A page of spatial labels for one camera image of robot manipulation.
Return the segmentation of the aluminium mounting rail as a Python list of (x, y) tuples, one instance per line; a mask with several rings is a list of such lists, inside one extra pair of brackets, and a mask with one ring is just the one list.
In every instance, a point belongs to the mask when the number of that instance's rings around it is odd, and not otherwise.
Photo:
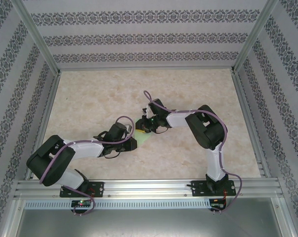
[[(189, 179), (162, 180), (103, 180), (103, 198), (108, 199), (162, 199), (192, 198)], [(37, 180), (19, 181), (14, 199), (57, 199), (61, 186), (41, 185)], [(284, 192), (277, 178), (246, 178), (240, 198), (278, 198)]]

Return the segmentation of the aluminium side rail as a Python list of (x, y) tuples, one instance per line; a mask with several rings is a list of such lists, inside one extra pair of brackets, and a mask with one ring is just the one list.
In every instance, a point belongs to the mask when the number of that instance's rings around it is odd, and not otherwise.
[(51, 80), (47, 81), (40, 96), (40, 100), (37, 105), (33, 122), (31, 123), (31, 130), (27, 137), (28, 140), (23, 153), (23, 167), (25, 168), (25, 170), (21, 172), (21, 180), (29, 180), (31, 178), (31, 171), (26, 166), (26, 161), (32, 155), (32, 153), (35, 152), (43, 143), (47, 123), (56, 95), (56, 90), (60, 81), (60, 76), (61, 73), (59, 72), (56, 76), (52, 77)]
[(271, 174), (268, 169), (268, 165), (264, 156), (264, 152), (262, 149), (262, 146), (259, 141), (259, 137), (256, 132), (255, 124), (251, 115), (250, 108), (248, 106), (246, 96), (244, 94), (240, 79), (238, 75), (234, 72), (231, 71), (231, 76), (233, 80), (233, 84), (237, 93), (237, 97), (240, 103), (240, 107), (242, 110), (242, 114), (246, 123), (247, 131), (250, 136), (250, 141), (252, 144), (252, 148), (255, 154), (255, 158), (258, 164), (258, 168), (261, 174), (261, 177), (264, 178), (271, 178)]

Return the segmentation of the circuit board with green light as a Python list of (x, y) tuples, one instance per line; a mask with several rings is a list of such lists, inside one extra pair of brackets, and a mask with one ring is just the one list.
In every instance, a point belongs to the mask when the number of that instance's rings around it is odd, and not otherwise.
[(82, 208), (90, 208), (91, 207), (91, 201), (90, 200), (73, 200), (71, 202), (71, 207), (82, 207)]

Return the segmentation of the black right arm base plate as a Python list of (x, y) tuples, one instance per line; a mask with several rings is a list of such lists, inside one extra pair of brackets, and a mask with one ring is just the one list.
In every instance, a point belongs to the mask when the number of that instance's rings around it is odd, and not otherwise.
[(235, 185), (232, 180), (216, 183), (206, 180), (196, 180), (191, 181), (191, 184), (187, 186), (192, 189), (192, 196), (194, 197), (216, 197), (224, 196), (224, 194), (233, 197), (236, 195)]

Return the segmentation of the small circuit board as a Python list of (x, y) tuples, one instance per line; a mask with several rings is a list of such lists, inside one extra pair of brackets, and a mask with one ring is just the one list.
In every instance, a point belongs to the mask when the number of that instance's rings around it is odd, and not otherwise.
[(210, 199), (210, 205), (218, 209), (220, 208), (224, 209), (226, 207), (226, 199), (225, 198)]

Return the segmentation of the aluminium frame post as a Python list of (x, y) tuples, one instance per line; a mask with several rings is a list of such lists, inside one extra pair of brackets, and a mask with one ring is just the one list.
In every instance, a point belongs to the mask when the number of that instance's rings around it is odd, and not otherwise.
[(285, 198), (272, 197), (271, 202), (282, 237), (298, 237)]
[(16, 237), (21, 222), (24, 200), (13, 200), (1, 237)]
[(260, 12), (257, 21), (255, 22), (250, 34), (248, 35), (242, 49), (231, 68), (231, 73), (236, 74), (238, 72), (245, 61), (247, 55), (249, 54), (252, 46), (254, 45), (256, 39), (258, 38), (260, 32), (262, 31), (266, 21), (274, 10), (278, 0), (267, 0), (262, 11)]
[(21, 20), (23, 21), (24, 25), (26, 26), (29, 34), (31, 35), (32, 39), (34, 40), (35, 44), (37, 45), (38, 49), (40, 50), (41, 54), (43, 55), (45, 61), (49, 65), (52, 73), (57, 76), (59, 75), (60, 69), (55, 62), (53, 55), (51, 54), (47, 44), (45, 43), (41, 33), (39, 32), (33, 18), (31, 17), (29, 11), (25, 7), (22, 0), (10, 0), (13, 7), (17, 11), (18, 15), (20, 16)]

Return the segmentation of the grey sheet metal panel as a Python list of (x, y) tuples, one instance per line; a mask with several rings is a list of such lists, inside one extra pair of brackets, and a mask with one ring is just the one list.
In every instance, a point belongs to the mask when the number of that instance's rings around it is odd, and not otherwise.
[(211, 214), (204, 209), (26, 210), (17, 237), (282, 237), (271, 215)]

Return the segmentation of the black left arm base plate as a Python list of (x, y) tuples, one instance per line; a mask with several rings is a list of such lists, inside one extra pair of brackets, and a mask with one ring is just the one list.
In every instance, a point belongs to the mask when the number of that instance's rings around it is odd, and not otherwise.
[(88, 195), (92, 198), (101, 198), (103, 197), (103, 191), (104, 182), (84, 181), (76, 189), (76, 192), (62, 186), (59, 196), (61, 198), (86, 198)]

